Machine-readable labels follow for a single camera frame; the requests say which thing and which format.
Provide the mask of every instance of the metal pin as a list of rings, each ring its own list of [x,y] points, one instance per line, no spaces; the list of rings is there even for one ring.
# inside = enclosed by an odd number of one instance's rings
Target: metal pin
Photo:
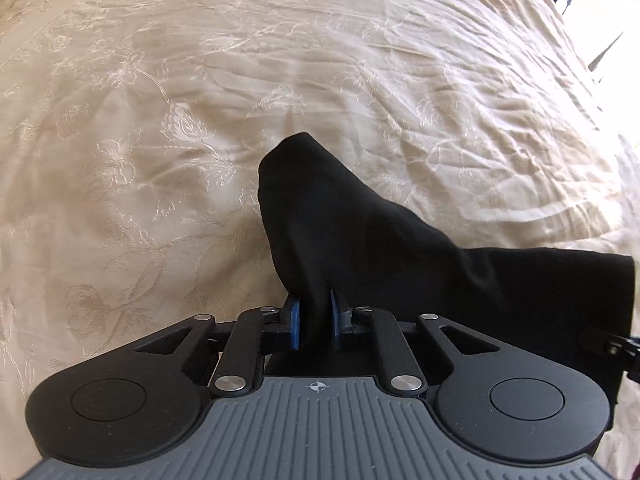
[[[412,392],[422,386],[422,381],[413,375],[398,375],[391,379],[391,386],[403,392]]]
[[[237,375],[223,375],[216,379],[214,386],[223,392],[236,392],[246,386],[246,381]]]

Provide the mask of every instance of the triangular cutout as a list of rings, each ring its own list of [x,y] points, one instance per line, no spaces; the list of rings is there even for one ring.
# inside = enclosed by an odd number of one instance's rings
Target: triangular cutout
[[[452,326],[442,327],[442,332],[453,343],[458,351],[464,355],[486,354],[488,352],[497,352],[499,348],[487,341],[482,341],[477,337],[473,337],[462,330],[453,328]]]
[[[136,348],[136,352],[160,355],[172,354],[178,349],[178,346],[184,341],[184,338],[187,337],[189,332],[191,332],[191,327],[184,326],[174,332],[160,336],[158,339],[144,343],[142,346]]]

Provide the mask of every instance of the gray ribbed plate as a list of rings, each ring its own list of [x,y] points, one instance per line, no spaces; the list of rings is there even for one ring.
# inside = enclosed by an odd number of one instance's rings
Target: gray ribbed plate
[[[215,402],[164,455],[115,469],[49,458],[23,478],[610,480],[587,456],[538,468],[475,456],[440,430],[420,400],[387,395],[373,378],[265,378],[248,396]]]

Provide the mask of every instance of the beige bedspread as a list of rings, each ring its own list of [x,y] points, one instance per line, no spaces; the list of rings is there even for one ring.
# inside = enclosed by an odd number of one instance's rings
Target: beige bedspread
[[[638,257],[639,166],[543,0],[19,0],[0,22],[3,480],[38,459],[48,375],[283,301],[257,165],[295,132],[460,246]],[[639,399],[625,382],[598,455],[625,480]]]

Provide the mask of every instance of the folded black cloth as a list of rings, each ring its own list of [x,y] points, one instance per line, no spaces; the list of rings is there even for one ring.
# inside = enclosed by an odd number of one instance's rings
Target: folded black cloth
[[[302,298],[303,346],[272,372],[309,370],[330,333],[331,289],[415,321],[442,314],[575,368],[615,404],[622,373],[577,347],[596,327],[628,336],[634,262],[558,249],[460,249],[365,186],[309,134],[283,140],[259,168],[258,200],[275,269]]]

